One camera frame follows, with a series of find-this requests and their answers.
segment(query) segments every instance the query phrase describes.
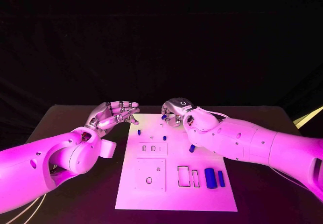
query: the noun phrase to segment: blue cylinder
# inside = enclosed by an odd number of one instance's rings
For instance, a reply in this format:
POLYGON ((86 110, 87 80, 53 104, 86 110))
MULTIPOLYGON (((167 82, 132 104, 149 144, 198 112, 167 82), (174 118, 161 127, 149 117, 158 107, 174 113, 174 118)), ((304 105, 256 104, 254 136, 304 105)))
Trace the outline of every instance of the blue cylinder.
POLYGON ((223 173, 223 171, 218 171, 218 176, 220 176, 221 187, 224 188, 226 184, 224 184, 224 173, 223 173))
POLYGON ((195 150, 195 145, 191 145, 191 152, 194 152, 195 150))
POLYGON ((207 179, 207 186, 210 189, 218 188, 217 180, 216 180, 216 173, 214 168, 205 169, 205 179, 207 179))

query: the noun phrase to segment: dark table surface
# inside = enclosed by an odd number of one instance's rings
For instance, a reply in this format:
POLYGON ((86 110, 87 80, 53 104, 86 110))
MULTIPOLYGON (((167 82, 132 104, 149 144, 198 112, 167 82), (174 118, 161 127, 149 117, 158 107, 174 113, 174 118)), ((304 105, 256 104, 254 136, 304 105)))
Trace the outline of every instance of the dark table surface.
MULTIPOLYGON (((44 116, 28 142, 53 137, 84 126, 96 106, 55 105, 44 116)), ((301 135, 280 107, 204 106, 279 132, 301 135)), ((142 113, 161 113, 161 106, 141 106, 142 113)), ((130 124, 119 124, 105 139, 117 143, 115 157, 99 158, 84 175, 68 180, 47 194, 30 224, 188 224, 256 223, 322 224, 323 204, 312 192, 286 180, 265 165, 224 159, 239 212, 116 210, 123 158, 130 124)), ((0 215, 6 223, 28 207, 0 215)), ((25 223, 37 205, 12 222, 25 223)))

